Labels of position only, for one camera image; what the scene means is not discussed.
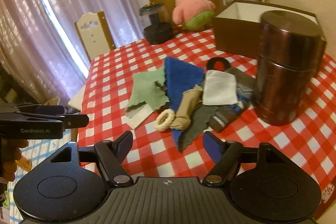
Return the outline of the person left hand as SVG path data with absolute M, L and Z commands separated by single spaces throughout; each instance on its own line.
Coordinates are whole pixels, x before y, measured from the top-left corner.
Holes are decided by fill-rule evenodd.
M 26 139 L 2 139 L 1 140 L 1 183 L 7 184 L 15 180 L 17 160 L 22 157 L 21 148 L 29 145 Z

